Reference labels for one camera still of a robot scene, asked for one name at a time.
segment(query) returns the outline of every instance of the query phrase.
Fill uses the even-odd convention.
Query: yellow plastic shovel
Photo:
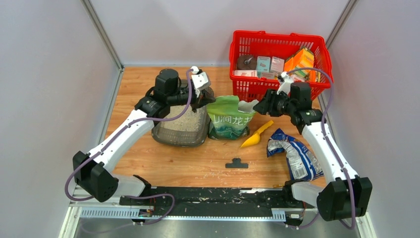
[[[271,125],[273,125],[274,122],[271,120],[267,122],[266,124],[262,125],[258,130],[250,137],[248,138],[242,145],[241,148],[256,145],[261,141],[260,134],[265,131],[265,129],[269,128]]]

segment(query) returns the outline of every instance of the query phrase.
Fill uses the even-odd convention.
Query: wooden table
[[[115,106],[109,122],[107,136],[127,118],[134,105],[155,83],[155,77],[162,67],[129,67],[125,69]],[[176,67],[185,78],[186,67]],[[232,82],[228,67],[203,67],[210,80],[215,96],[232,95]],[[173,147],[160,144],[147,133],[137,141],[117,164],[114,173],[140,175],[153,186],[193,186],[193,187],[263,187],[283,185],[290,180],[286,164],[286,154],[276,154],[267,158],[268,138],[277,128],[294,136],[308,146],[290,123],[289,117],[270,118],[256,114],[250,122],[253,133],[265,122],[273,120],[274,125],[261,135],[258,145],[242,148],[245,138],[236,141],[216,141],[207,139],[196,148]],[[225,164],[233,158],[241,158],[248,163],[248,169],[226,169]],[[325,186],[324,178],[312,183]]]

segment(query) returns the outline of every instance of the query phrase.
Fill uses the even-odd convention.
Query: red shopping basket
[[[261,100],[267,89],[277,89],[279,82],[275,79],[235,76],[236,60],[241,55],[279,57],[287,59],[305,46],[314,53],[314,67],[322,69],[332,79],[331,59],[321,36],[267,34],[265,31],[235,31],[230,45],[230,79],[233,83],[233,94],[240,100],[250,102]],[[312,88],[312,100],[325,88],[330,87],[328,79],[321,74],[320,82],[309,82]]]

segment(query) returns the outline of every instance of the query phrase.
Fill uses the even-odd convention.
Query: metal floor
[[[307,212],[303,224],[314,217],[313,212]],[[243,222],[243,221],[185,221],[162,220],[149,226],[128,226],[104,234],[89,234],[91,232],[111,230],[121,225],[131,223],[125,219],[81,218],[75,238],[359,238],[356,230],[344,228],[338,221],[325,222],[319,218],[312,226],[303,230],[285,228],[280,222]]]

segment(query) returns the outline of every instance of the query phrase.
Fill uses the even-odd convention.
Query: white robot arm
[[[66,195],[71,200],[82,201],[94,197],[99,202],[113,195],[139,196],[145,188],[144,179],[139,176],[112,175],[121,157],[170,112],[170,106],[191,105],[193,111],[214,102],[207,91],[210,80],[207,74],[196,66],[189,70],[193,74],[188,82],[190,88],[180,87],[180,78],[173,69],[164,69],[156,77],[155,86],[134,107],[128,118],[106,140],[87,154],[79,151],[73,157],[74,172],[66,183]],[[74,176],[76,183],[92,197],[78,199],[68,193],[68,184]]]
[[[322,112],[312,109],[309,84],[294,82],[287,74],[287,72],[281,74],[279,89],[268,89],[264,98],[254,106],[254,110],[272,117],[290,116],[291,123],[297,127],[313,149],[322,167],[327,186],[324,188],[307,181],[293,180],[286,182],[283,190],[289,199],[317,207],[326,221],[352,217],[351,200],[354,202],[355,216],[363,216],[372,191],[369,178],[358,176],[330,136],[328,125],[322,121]]]

